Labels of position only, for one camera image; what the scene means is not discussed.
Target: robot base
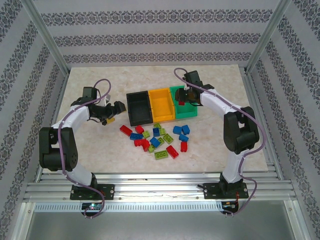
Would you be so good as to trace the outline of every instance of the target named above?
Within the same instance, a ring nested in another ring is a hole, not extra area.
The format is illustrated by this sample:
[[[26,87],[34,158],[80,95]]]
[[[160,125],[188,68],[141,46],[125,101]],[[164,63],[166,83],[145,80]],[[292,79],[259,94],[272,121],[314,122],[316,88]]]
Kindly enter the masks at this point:
[[[97,188],[104,195],[105,200],[113,200],[115,195],[114,184],[98,184]],[[101,196],[88,188],[72,185],[70,200],[92,200],[99,201]]]
[[[247,185],[241,179],[235,183],[228,183],[224,176],[220,175],[219,182],[204,183],[199,186],[203,189],[204,199],[247,199],[249,197]]]

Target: black mounting plate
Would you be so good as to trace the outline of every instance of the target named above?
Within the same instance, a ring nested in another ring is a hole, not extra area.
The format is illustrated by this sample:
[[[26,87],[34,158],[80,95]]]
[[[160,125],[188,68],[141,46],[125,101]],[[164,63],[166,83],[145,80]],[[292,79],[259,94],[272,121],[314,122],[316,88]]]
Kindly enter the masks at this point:
[[[219,188],[218,182],[209,182],[203,184],[204,199],[235,199],[236,192],[239,194],[239,199],[249,198],[247,185],[244,182],[241,184],[241,188],[237,189],[236,191],[229,191],[226,193],[223,193]]]
[[[104,200],[113,200],[115,195],[115,185],[114,184],[98,184],[100,192],[104,195]],[[70,200],[101,200],[101,196],[88,188],[82,186],[72,185]]]

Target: green lego brick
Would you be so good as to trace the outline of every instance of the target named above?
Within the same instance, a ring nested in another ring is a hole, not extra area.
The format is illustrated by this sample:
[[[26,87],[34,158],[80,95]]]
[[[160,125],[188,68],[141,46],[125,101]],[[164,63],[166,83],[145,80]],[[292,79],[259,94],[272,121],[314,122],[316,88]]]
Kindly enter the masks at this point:
[[[160,147],[162,144],[165,143],[165,141],[164,141],[164,139],[162,137],[159,137],[158,141],[160,142],[160,145],[158,147]]]
[[[155,152],[154,157],[155,160],[165,159],[168,157],[168,152],[167,150]]]
[[[143,135],[143,137],[144,137],[145,139],[147,139],[147,138],[150,137],[150,133],[149,133],[148,131],[144,131],[144,132],[142,133],[142,135]]]
[[[155,123],[155,124],[153,124],[153,126],[154,126],[155,128],[162,129],[160,123]]]
[[[149,147],[149,149],[148,149],[148,151],[149,151],[149,153],[153,153],[155,149],[156,149],[155,146],[153,146],[153,145],[151,144],[150,147]]]
[[[160,136],[166,135],[166,130],[164,128],[159,129]]]
[[[174,141],[174,139],[168,133],[163,136],[163,139],[166,141],[167,144],[171,144]]]

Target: work surface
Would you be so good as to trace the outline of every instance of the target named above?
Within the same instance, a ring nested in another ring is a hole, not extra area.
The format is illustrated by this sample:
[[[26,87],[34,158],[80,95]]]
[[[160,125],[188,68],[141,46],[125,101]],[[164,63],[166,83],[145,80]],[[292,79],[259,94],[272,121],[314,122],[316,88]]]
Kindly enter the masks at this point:
[[[127,93],[183,85],[174,74],[177,66],[131,67],[76,67],[72,68],[65,89],[58,119],[69,110],[70,104],[82,96],[83,87],[93,86],[102,78],[111,81],[111,102],[121,101],[127,106]],[[187,71],[197,70],[203,84],[211,84],[224,97],[240,106],[248,106],[248,98],[237,65],[182,66]],[[108,83],[97,88],[101,94],[108,90]],[[179,156],[155,160],[154,153],[144,152],[119,128],[130,127],[128,113],[115,116],[115,122],[103,126],[88,121],[75,134],[79,162],[94,173],[166,173],[166,172],[221,172],[227,163],[228,150],[223,141],[223,121],[209,108],[198,107],[198,116],[173,122],[160,123],[174,141],[172,146]],[[188,151],[180,152],[179,136],[173,127],[189,125]],[[152,135],[153,125],[143,126]],[[156,152],[165,150],[165,142]],[[263,152],[249,156],[245,171],[267,171]]]

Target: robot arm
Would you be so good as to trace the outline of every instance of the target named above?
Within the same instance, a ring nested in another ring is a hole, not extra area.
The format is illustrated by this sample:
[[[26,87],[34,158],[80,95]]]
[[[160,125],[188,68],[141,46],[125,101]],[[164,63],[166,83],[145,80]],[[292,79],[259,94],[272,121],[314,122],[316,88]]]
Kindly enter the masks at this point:
[[[82,97],[71,104],[68,113],[72,112],[72,114],[63,123],[61,128],[66,175],[76,183],[90,186],[94,189],[98,188],[97,179],[93,173],[86,170],[78,162],[78,151],[74,134],[80,126],[90,120],[90,118],[97,118],[103,125],[106,125],[109,122],[113,122],[115,115],[126,110],[125,105],[120,101],[114,102],[114,106],[108,103],[110,96],[107,95],[99,104],[91,103],[74,111],[79,105],[97,99],[97,91],[94,87],[83,88]],[[39,131],[39,163],[44,169],[62,174],[60,149],[53,146],[58,142],[58,128],[60,123],[61,121],[51,127],[43,127]]]
[[[241,109],[252,117],[255,117],[254,112],[249,106],[242,108],[233,104],[220,95],[210,84],[203,85],[197,71],[186,73],[184,80],[216,95],[214,96],[186,84],[185,88],[179,88],[176,91],[175,99],[185,103],[198,103],[200,106],[208,107],[223,120],[223,140],[229,150],[229,154],[227,165],[220,176],[220,182],[223,183],[225,186],[224,190],[227,191],[228,186],[236,186],[242,183],[243,179],[240,174],[242,174],[244,165],[241,166],[240,172],[238,171],[241,160],[244,154],[259,141],[257,125],[247,116],[230,106]]]

